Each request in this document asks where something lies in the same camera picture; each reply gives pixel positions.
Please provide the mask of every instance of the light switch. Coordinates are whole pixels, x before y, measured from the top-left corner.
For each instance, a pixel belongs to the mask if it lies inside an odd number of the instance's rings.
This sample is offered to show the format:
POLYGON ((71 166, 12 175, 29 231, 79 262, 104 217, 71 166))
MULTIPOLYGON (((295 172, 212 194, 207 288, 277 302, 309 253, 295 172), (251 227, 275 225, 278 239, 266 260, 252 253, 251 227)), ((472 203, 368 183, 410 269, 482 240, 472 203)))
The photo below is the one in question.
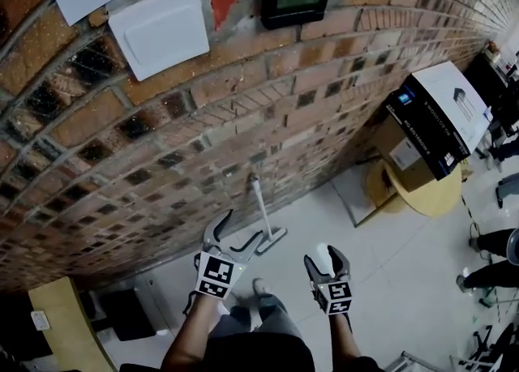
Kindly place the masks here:
POLYGON ((44 311, 32 311, 31 317, 36 330, 44 331, 50 329, 49 320, 47 320, 47 316, 45 315, 44 311))
POLYGON ((109 25, 139 81, 209 51, 200 0, 143 0, 109 25))

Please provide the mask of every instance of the human arm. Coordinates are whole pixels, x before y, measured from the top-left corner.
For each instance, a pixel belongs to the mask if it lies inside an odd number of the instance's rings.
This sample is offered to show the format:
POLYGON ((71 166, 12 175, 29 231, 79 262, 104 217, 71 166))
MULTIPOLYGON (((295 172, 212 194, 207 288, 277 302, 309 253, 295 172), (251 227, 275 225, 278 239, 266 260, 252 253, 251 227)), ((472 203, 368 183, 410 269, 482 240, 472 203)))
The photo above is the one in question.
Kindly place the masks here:
POLYGON ((180 332, 162 361, 164 372, 193 370, 204 359, 209 328, 217 314, 219 300, 199 294, 180 332))
POLYGON ((328 319, 332 333, 333 370, 345 370, 347 363, 362 355, 355 343, 346 317, 343 314, 335 314, 328 316, 328 319))

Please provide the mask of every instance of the black shirt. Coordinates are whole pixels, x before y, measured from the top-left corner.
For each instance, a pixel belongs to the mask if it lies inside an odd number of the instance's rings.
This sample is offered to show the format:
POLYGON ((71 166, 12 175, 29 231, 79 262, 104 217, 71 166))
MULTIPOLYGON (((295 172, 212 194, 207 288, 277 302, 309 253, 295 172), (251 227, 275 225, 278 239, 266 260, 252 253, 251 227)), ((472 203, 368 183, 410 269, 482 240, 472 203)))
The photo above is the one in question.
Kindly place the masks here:
MULTIPOLYGON (((296 336, 280 333, 243 333, 210 339, 201 365, 204 371, 274 370, 315 372, 310 349, 296 336)), ((379 372, 370 357, 358 357, 346 368, 348 372, 379 372)))

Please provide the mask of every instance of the cardboard box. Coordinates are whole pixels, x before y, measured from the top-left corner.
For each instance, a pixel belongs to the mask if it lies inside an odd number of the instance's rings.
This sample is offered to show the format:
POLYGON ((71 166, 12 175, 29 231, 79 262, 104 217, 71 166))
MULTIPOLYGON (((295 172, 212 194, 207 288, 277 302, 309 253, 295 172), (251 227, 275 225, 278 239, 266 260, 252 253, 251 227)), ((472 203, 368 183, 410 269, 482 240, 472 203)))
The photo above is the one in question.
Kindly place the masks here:
POLYGON ((438 180, 470 156, 490 124, 487 106, 451 62, 410 75, 386 108, 438 180))
POLYGON ((429 165, 394 118, 386 118, 373 144, 409 192, 435 180, 429 165))

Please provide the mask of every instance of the black box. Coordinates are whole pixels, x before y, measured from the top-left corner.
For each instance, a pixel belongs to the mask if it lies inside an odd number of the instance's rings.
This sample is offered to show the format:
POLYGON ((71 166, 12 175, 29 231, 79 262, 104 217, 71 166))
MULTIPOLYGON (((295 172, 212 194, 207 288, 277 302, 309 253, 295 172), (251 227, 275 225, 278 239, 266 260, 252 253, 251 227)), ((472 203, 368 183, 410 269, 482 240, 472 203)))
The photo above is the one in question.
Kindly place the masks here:
POLYGON ((487 106, 451 62, 413 73, 385 104, 437 180, 470 156, 490 124, 487 106))

